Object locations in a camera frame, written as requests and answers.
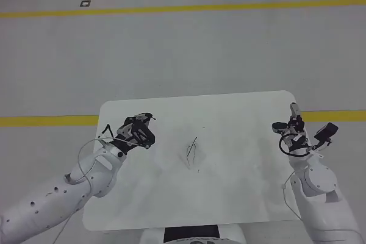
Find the gray floor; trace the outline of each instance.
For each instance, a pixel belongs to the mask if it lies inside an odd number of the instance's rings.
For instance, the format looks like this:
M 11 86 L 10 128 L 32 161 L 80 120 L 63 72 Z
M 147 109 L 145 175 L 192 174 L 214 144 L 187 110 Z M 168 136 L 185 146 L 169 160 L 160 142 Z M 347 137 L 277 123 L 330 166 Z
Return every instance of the gray floor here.
M 78 5 L 38 3 L 0 1 L 0 11 Z M 150 3 L 93 3 L 144 5 Z M 114 99 L 265 90 L 292 92 L 303 110 L 366 109 L 366 7 L 0 19 L 0 116 L 97 114 Z M 366 122 L 338 124 L 323 154 L 366 239 Z M 0 212 L 70 170 L 95 130 L 0 128 Z M 299 221 L 242 228 L 252 244 L 310 243 Z M 26 243 L 53 241 L 58 231 Z M 140 234 L 88 232 L 80 212 L 58 243 L 138 243 Z

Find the black panel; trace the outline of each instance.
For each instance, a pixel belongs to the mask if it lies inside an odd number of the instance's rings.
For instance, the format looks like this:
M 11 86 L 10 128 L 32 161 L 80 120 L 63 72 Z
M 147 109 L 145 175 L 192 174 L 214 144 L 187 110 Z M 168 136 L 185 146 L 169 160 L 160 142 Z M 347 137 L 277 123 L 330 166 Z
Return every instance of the black panel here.
M 164 243 L 190 237 L 220 238 L 217 225 L 169 227 L 164 231 Z

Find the yellow line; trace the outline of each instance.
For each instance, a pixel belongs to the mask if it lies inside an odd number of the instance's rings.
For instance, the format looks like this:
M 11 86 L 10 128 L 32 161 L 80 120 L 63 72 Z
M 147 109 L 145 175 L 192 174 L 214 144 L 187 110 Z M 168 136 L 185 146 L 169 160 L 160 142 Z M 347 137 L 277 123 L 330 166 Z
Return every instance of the yellow line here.
M 74 15 L 120 15 L 135 13 L 163 13 L 163 12 L 192 12 L 192 11 L 221 11 L 248 9 L 289 9 L 302 7 L 338 7 L 347 5 L 366 5 L 366 0 L 322 0 L 302 2 L 253 2 L 246 4 L 220 5 L 189 5 L 170 7 L 136 7 L 126 9 L 77 9 L 39 12 L 0 13 L 0 18 L 30 18 L 46 16 L 74 16 Z
M 307 122 L 363 122 L 366 121 L 366 110 L 303 112 L 302 116 Z
M 94 126 L 98 118 L 97 115 L 0 117 L 0 127 Z
M 97 115 L 0 117 L 0 127 L 25 126 L 96 126 Z M 303 112 L 306 122 L 364 122 L 366 110 Z

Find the white table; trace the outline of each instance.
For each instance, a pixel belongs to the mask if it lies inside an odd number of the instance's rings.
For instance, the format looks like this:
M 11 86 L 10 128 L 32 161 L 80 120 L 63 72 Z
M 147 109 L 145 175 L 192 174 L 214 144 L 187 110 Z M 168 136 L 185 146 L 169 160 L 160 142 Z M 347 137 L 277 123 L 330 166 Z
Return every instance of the white table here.
M 291 173 L 271 124 L 289 120 L 287 91 L 109 101 L 101 107 L 99 134 L 114 133 L 126 117 L 152 113 L 156 143 L 135 148 L 103 198 L 85 205 L 91 231 L 294 220 L 281 184 Z M 194 164 L 187 146 L 197 137 Z M 290 188 L 287 199 L 294 209 Z

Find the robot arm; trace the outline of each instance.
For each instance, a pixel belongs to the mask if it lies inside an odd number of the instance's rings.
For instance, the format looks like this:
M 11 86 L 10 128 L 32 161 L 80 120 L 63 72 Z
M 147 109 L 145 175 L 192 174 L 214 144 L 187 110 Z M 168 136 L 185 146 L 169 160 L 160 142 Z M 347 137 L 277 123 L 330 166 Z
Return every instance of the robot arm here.
M 297 217 L 303 221 L 314 243 L 364 243 L 351 208 L 340 192 L 336 175 L 320 162 L 323 156 L 318 151 L 331 144 L 330 138 L 338 127 L 328 123 L 314 136 L 318 144 L 310 145 L 297 104 L 292 103 L 290 108 L 290 121 L 274 123 L 273 131 L 282 135 L 279 148 L 288 155 L 294 169 L 290 183 L 301 214 Z M 282 149 L 282 142 L 289 152 Z
M 117 130 L 117 139 L 109 143 L 103 138 L 95 139 L 102 147 L 82 159 L 81 168 L 76 165 L 70 174 L 45 182 L 5 211 L 0 216 L 0 244 L 21 243 L 47 231 L 82 209 L 92 196 L 101 198 L 108 194 L 127 152 L 136 146 L 148 149 L 155 142 L 148 129 L 152 117 L 142 113 L 127 118 Z M 99 156 L 111 164 L 111 170 L 96 160 Z

